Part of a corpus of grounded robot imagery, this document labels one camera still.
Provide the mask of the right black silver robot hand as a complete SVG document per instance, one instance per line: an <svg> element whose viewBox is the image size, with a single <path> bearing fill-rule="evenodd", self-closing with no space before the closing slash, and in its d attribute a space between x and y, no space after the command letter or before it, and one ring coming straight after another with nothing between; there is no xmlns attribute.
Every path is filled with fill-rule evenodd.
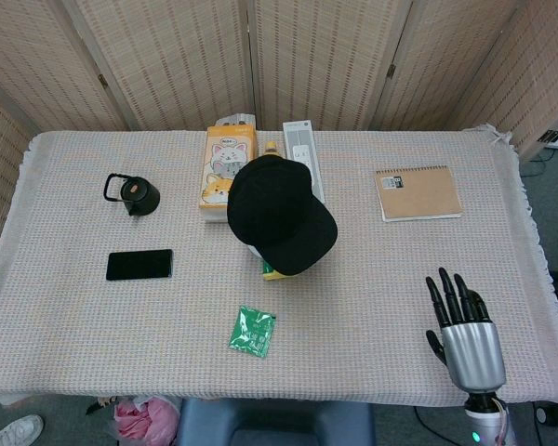
<svg viewBox="0 0 558 446"><path fill-rule="evenodd" d="M426 284L440 332L426 332L436 358L447 368L453 384L469 394L493 393L506 384L506 369L498 329L485 301L457 273L444 268L437 286Z"/></svg>

